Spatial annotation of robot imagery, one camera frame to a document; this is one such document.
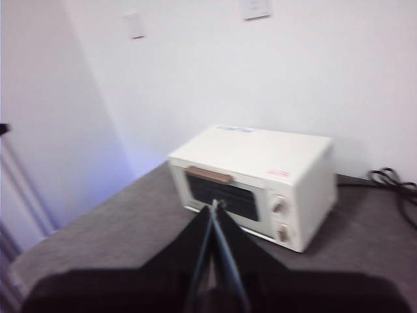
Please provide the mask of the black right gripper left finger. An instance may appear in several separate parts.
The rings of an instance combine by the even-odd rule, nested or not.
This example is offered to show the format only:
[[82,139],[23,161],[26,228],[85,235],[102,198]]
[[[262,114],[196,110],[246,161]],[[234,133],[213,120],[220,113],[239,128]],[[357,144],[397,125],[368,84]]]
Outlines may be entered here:
[[141,267],[77,269],[35,284],[22,312],[181,312],[198,287],[212,233],[204,207]]

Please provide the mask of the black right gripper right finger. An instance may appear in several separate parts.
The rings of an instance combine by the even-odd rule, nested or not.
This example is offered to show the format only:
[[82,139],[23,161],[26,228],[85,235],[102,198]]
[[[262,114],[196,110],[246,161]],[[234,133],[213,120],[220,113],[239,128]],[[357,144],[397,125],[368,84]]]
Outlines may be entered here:
[[250,312],[410,312],[391,281],[343,271],[296,270],[254,243],[214,202],[214,229],[244,308]]

